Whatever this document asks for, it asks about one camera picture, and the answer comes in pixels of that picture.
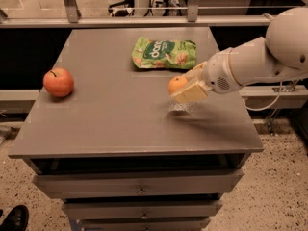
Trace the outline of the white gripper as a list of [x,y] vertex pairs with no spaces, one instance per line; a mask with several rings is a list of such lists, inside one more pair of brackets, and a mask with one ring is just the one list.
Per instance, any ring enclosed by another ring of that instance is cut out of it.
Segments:
[[231,48],[213,55],[208,62],[196,65],[184,74],[184,77],[194,82],[188,82],[170,95],[177,103],[190,103],[208,98],[209,91],[226,94],[240,90],[243,86],[238,83],[231,70]]

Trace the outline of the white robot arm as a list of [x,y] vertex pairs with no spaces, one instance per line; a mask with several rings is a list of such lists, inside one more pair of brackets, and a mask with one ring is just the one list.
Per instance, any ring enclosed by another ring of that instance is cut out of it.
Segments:
[[177,103],[204,100],[212,91],[226,94],[257,83],[277,83],[308,76],[308,8],[277,15],[264,37],[213,55],[187,73],[169,90]]

